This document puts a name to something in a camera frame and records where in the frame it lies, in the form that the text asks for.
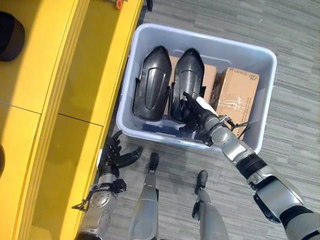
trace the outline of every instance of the yellow drawer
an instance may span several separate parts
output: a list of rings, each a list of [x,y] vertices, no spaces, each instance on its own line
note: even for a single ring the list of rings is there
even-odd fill
[[[0,177],[0,238],[9,240],[14,233],[24,181],[40,115],[0,104],[0,144],[5,165]]]
[[[0,61],[0,102],[41,113],[75,0],[1,0],[0,10],[24,26],[20,55]]]
[[[72,240],[81,212],[71,209],[85,198],[102,127],[58,115],[45,161],[32,225],[50,233],[53,240]]]
[[[101,126],[112,113],[143,0],[90,1],[59,113]]]
[[[2,206],[9,204],[1,239],[74,237],[82,214],[71,206],[93,182],[142,4],[129,0],[119,11],[105,0],[0,1],[26,29],[22,53],[0,62],[0,102],[25,111],[11,116],[0,109],[0,133],[8,132],[6,139],[18,134],[26,148],[13,155],[21,154],[24,175],[10,188],[12,201],[12,179],[5,172],[0,178]],[[5,171],[15,173],[10,165]]]

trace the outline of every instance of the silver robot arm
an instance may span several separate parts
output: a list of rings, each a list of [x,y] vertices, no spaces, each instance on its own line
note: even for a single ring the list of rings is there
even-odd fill
[[[91,186],[86,199],[72,207],[85,212],[75,240],[106,240],[108,237],[117,196],[127,188],[125,181],[119,178],[119,169],[135,163],[143,151],[142,147],[138,147],[131,153],[120,155],[118,137],[121,133],[118,131],[103,146],[97,166],[98,183]]]
[[[254,201],[266,218],[282,223],[289,240],[320,240],[320,214],[305,207],[301,193],[238,139],[203,99],[194,100],[187,95],[186,98],[212,143],[256,191]]]

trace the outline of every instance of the plastic storage bin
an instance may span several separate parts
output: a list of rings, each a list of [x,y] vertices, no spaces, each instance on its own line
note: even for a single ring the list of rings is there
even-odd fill
[[[203,63],[217,66],[218,73],[227,67],[233,67],[260,75],[249,117],[251,128],[243,138],[258,153],[262,146],[277,67],[275,54],[263,47],[151,23],[137,28],[131,44],[116,116],[117,126],[123,133],[131,137],[161,143],[212,152],[219,151],[217,147],[207,147],[202,142],[193,139],[192,135],[179,136],[178,129],[183,125],[171,121],[166,115],[160,121],[151,122],[133,114],[136,78],[140,77],[145,57],[159,45],[164,46],[169,55],[174,57],[181,57],[188,48],[195,48],[200,53]]]

